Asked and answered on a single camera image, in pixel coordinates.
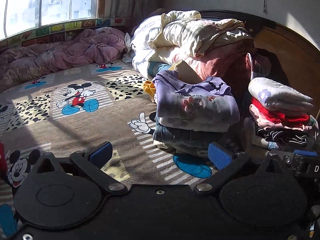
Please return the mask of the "wooden headboard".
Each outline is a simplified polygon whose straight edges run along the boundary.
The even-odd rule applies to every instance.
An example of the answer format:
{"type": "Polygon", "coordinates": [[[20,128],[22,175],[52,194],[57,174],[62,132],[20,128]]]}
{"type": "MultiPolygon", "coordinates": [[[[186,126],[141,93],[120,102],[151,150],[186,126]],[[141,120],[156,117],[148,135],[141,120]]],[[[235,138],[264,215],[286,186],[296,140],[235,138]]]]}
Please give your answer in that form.
{"type": "Polygon", "coordinates": [[[319,111],[319,50],[297,32],[272,20],[243,12],[202,10],[203,18],[235,18],[245,23],[256,48],[278,58],[271,77],[313,98],[312,114],[319,111]]]}

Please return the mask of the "purple sweatshirt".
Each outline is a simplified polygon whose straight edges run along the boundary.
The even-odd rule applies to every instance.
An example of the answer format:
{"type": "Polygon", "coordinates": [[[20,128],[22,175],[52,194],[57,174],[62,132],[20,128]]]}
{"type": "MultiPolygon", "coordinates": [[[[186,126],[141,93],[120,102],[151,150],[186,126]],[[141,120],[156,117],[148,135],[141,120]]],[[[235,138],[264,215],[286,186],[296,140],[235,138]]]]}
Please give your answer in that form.
{"type": "Polygon", "coordinates": [[[231,88],[219,77],[208,77],[197,84],[178,79],[175,70],[163,70],[152,80],[156,88],[157,117],[204,124],[240,120],[231,88]]]}

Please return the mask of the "red folded sweater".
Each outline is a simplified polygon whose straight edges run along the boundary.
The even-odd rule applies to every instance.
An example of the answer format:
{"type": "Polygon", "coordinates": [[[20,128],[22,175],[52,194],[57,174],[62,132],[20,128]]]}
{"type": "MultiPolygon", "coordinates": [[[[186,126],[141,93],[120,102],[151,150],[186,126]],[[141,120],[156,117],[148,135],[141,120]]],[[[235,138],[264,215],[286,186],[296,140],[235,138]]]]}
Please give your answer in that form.
{"type": "Polygon", "coordinates": [[[279,111],[266,109],[256,98],[252,98],[252,105],[258,109],[258,112],[268,121],[274,124],[282,124],[290,127],[307,125],[310,121],[309,115],[289,116],[279,111]]]}

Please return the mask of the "Mickey Mouse plush blanket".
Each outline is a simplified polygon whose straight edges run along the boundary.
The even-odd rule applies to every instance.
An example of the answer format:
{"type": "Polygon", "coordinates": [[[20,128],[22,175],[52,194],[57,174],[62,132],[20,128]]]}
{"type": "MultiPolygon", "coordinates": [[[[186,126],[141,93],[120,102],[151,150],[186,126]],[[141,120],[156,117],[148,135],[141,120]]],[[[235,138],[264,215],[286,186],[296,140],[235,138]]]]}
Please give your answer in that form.
{"type": "Polygon", "coordinates": [[[1,173],[1,239],[22,225],[14,191],[39,155],[65,158],[110,142],[103,172],[126,186],[190,185],[214,174],[204,158],[153,145],[156,105],[142,88],[144,77],[121,61],[48,74],[1,94],[1,143],[8,165],[1,173]]]}

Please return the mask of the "cream yellow folded garment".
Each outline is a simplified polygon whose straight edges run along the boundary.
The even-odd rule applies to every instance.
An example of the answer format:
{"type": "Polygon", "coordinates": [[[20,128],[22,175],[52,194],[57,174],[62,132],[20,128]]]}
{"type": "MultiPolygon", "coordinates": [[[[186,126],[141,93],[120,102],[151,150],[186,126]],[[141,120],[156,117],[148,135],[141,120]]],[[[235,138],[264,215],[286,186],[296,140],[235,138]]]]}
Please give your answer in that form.
{"type": "Polygon", "coordinates": [[[157,140],[153,141],[153,145],[160,149],[175,150],[176,153],[184,153],[184,154],[189,154],[189,155],[202,157],[202,158],[208,157],[207,148],[196,148],[196,147],[188,147],[184,145],[166,144],[164,142],[160,142],[157,140]]]}

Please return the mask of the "cream white bundled duvet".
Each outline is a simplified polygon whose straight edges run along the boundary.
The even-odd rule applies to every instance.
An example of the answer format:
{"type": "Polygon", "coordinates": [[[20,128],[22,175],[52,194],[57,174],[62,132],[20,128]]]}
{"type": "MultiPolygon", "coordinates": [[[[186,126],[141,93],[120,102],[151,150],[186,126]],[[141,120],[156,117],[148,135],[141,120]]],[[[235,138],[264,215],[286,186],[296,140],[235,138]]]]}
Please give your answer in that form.
{"type": "Polygon", "coordinates": [[[145,19],[135,30],[127,55],[133,68],[151,78],[153,62],[168,62],[170,50],[178,47],[185,55],[198,57],[214,48],[252,39],[242,21],[227,18],[206,20],[196,11],[170,11],[145,19]]]}

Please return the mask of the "pink red bundled cloth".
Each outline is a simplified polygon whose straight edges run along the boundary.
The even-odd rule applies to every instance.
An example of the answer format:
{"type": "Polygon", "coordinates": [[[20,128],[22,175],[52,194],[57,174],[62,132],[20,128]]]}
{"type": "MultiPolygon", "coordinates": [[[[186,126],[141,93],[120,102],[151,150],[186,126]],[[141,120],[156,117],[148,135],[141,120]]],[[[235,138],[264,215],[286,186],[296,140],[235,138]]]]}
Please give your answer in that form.
{"type": "Polygon", "coordinates": [[[269,59],[258,53],[252,39],[214,48],[198,57],[187,56],[178,47],[171,49],[168,62],[180,60],[185,61],[203,80],[210,76],[220,77],[237,97],[247,91],[253,78],[266,77],[271,70],[269,59]]]}

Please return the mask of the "folded blue denim jeans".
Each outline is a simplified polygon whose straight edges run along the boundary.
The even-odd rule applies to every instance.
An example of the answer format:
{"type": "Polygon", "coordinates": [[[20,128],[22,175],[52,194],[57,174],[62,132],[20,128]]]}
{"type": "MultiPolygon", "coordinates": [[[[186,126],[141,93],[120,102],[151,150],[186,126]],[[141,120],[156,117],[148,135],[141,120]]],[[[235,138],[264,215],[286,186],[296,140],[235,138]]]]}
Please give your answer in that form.
{"type": "Polygon", "coordinates": [[[163,126],[156,117],[156,127],[153,139],[173,145],[183,145],[187,147],[208,148],[211,142],[219,142],[223,138],[223,133],[191,131],[180,128],[163,126]]]}

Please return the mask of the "red folded garment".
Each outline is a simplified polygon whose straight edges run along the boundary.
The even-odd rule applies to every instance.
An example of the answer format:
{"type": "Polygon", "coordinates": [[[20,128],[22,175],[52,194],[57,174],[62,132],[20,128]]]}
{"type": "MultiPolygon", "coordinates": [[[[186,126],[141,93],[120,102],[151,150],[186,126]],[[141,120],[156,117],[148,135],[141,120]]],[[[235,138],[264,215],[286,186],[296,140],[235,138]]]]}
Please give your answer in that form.
{"type": "Polygon", "coordinates": [[[8,170],[8,165],[5,158],[4,145],[0,142],[0,172],[6,173],[7,170],[8,170]]]}

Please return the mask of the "black white striped garment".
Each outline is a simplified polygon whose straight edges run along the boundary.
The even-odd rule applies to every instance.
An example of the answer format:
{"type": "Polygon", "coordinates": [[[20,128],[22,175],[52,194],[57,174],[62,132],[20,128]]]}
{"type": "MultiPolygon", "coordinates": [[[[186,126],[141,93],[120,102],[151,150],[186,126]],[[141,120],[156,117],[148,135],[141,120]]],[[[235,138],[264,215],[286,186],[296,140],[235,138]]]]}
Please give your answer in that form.
{"type": "Polygon", "coordinates": [[[255,134],[268,142],[278,144],[287,144],[292,146],[306,146],[308,143],[308,134],[294,129],[278,128],[274,130],[264,130],[257,124],[254,125],[255,134]]]}

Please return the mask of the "pink folded garment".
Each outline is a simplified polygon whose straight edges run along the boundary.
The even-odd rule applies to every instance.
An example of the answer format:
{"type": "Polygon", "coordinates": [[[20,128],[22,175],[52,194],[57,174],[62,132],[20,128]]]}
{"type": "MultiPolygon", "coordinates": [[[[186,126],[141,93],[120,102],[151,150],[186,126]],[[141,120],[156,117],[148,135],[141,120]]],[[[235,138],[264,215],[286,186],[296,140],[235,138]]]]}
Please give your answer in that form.
{"type": "Polygon", "coordinates": [[[253,119],[255,120],[255,123],[263,128],[265,131],[271,131],[275,129],[291,129],[291,130],[297,130],[302,132],[307,132],[312,129],[312,126],[308,125],[301,125],[298,127],[293,126],[285,126],[282,123],[275,124],[269,120],[266,119],[266,117],[255,107],[253,104],[250,104],[249,106],[249,112],[253,116],[253,119]]]}

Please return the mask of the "alphabet foam mat strip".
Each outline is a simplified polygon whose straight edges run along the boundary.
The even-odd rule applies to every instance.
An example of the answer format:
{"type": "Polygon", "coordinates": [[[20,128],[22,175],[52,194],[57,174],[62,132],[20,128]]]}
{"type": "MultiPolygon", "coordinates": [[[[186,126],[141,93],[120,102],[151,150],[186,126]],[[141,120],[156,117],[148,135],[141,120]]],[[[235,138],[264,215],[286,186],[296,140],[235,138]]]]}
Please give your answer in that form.
{"type": "Polygon", "coordinates": [[[126,19],[123,17],[96,18],[47,25],[1,40],[1,50],[12,47],[28,46],[31,44],[65,42],[72,40],[85,29],[102,27],[122,29],[125,25],[126,19]]]}

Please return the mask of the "pink crumpled quilt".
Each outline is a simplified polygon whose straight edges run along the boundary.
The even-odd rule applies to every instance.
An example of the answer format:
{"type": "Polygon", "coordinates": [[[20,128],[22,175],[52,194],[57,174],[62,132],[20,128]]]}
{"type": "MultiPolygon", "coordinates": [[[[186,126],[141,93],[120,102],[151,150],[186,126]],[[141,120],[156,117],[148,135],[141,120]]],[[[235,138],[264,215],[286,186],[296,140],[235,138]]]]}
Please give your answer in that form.
{"type": "Polygon", "coordinates": [[[1,53],[1,92],[61,70],[121,58],[125,34],[115,28],[86,29],[65,42],[32,44],[1,53]]]}

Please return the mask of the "blue sequin garment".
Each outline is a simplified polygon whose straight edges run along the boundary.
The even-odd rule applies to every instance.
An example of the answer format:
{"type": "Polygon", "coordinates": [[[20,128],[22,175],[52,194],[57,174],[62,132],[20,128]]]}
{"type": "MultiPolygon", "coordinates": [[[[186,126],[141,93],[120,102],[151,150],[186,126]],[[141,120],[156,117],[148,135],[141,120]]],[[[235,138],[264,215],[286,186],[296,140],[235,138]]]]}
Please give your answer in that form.
{"type": "Polygon", "coordinates": [[[267,142],[267,148],[269,150],[278,150],[279,149],[279,145],[276,142],[268,141],[267,142]]]}

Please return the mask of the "white purple flower folded garment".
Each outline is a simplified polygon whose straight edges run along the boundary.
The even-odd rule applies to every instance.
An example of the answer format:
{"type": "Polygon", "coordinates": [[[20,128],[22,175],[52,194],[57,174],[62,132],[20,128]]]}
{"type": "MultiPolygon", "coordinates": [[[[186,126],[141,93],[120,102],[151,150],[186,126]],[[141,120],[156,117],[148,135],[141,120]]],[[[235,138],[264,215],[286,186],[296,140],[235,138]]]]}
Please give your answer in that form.
{"type": "Polygon", "coordinates": [[[281,109],[293,112],[309,112],[313,108],[313,99],[292,87],[265,77],[256,77],[248,85],[251,96],[266,109],[281,109]]]}

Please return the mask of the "mustard yellow garment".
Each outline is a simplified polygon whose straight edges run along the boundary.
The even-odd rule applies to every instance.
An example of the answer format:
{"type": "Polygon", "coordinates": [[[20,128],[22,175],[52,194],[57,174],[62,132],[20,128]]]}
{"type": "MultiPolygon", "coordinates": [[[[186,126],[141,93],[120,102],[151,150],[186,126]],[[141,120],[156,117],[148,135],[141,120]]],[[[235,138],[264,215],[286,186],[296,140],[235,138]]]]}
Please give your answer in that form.
{"type": "Polygon", "coordinates": [[[155,88],[154,84],[150,80],[146,80],[143,83],[143,90],[144,90],[144,92],[146,92],[149,95],[151,102],[154,103],[155,102],[155,95],[156,95],[156,88],[155,88]]]}

